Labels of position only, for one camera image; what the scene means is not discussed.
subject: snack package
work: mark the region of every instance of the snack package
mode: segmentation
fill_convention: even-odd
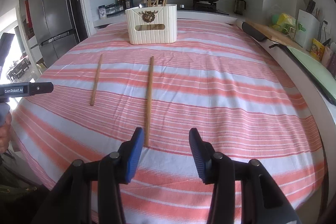
[[[317,61],[321,61],[324,53],[324,48],[325,47],[319,41],[313,38],[313,44],[310,50],[310,55]]]

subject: refrigerator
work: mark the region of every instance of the refrigerator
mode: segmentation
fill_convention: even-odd
[[[79,0],[28,0],[43,60],[50,67],[87,37]]]

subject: pink and white striped tablecloth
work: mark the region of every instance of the pink and white striped tablecloth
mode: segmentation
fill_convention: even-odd
[[[90,106],[100,54],[95,106]],[[155,56],[150,148],[121,186],[128,223],[205,223],[212,185],[198,178],[188,143],[203,140],[234,160],[260,159],[296,208],[322,183],[319,132],[283,69],[236,26],[178,21],[178,39],[131,45],[126,23],[100,30],[46,70],[51,94],[22,99],[12,126],[28,163],[52,188],[69,164],[101,159],[144,127],[150,57]],[[97,220],[97,185],[92,209]],[[236,222],[241,217],[236,184]]]

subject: human hand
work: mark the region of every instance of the human hand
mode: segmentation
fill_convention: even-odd
[[[4,125],[0,127],[0,153],[5,153],[8,148],[9,141],[11,139],[11,122],[12,115],[10,112],[8,112]]]

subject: cutting board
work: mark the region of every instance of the cutting board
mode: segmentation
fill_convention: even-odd
[[[246,20],[246,23],[250,24],[256,30],[264,34],[268,39],[273,40],[276,43],[282,44],[284,46],[291,46],[293,48],[298,49],[299,51],[306,52],[306,50],[304,50],[298,43],[294,42],[292,39],[290,39],[289,37],[285,36],[283,33],[277,30],[274,30],[265,25],[255,23],[248,19]]]

